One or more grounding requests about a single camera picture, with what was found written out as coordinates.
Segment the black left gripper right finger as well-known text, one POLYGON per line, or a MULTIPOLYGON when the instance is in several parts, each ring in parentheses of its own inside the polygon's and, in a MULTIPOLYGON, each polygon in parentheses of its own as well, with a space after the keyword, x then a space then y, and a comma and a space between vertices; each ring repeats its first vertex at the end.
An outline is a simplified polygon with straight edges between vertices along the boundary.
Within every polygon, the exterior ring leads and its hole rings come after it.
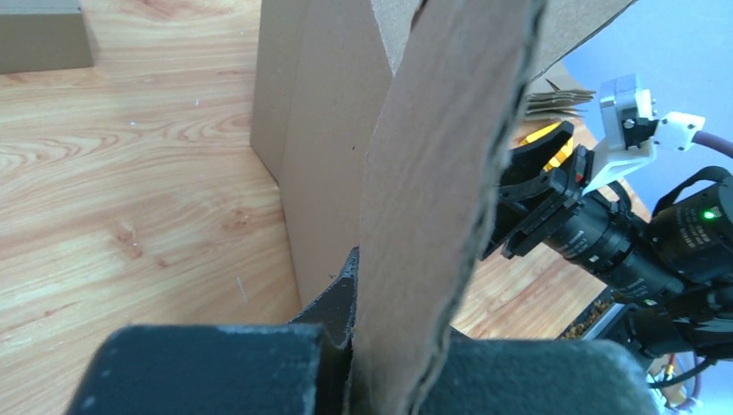
POLYGON ((452 334, 422 414, 657 414, 645 370, 608 340, 452 334))

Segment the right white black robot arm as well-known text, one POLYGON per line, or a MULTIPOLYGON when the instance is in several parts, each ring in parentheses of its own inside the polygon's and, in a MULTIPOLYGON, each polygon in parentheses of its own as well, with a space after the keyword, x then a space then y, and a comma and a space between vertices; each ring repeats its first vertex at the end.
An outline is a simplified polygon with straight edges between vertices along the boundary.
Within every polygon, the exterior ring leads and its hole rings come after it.
POLYGON ((511 259, 547 246, 602 281, 625 307, 610 338, 641 359, 693 352, 730 360, 732 174, 699 170, 643 220, 618 181, 610 183, 615 201, 590 188, 595 151, 577 146, 551 166, 573 132, 564 121, 511 150, 483 255, 511 259), (683 197, 697 182, 705 188, 683 197))

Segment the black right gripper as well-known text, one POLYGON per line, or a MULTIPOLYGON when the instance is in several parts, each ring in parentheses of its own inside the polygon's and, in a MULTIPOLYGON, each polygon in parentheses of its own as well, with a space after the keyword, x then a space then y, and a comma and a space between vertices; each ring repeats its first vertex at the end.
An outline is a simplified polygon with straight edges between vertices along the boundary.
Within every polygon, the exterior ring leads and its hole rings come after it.
POLYGON ((482 260, 496 251, 507 259, 524 257, 540 244, 568 261, 599 259, 599 197, 582 194, 593 151, 574 149, 574 132, 571 122, 560 121, 530 133, 511 151, 482 260))

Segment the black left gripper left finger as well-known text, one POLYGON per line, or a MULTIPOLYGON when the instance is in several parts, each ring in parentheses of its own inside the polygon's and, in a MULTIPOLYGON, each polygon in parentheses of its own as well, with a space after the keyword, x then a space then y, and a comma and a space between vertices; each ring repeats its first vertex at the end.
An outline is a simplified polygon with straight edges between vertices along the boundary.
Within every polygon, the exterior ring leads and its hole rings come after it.
POLYGON ((346 414, 359 252, 284 324, 128 325, 92 357, 70 414, 346 414))

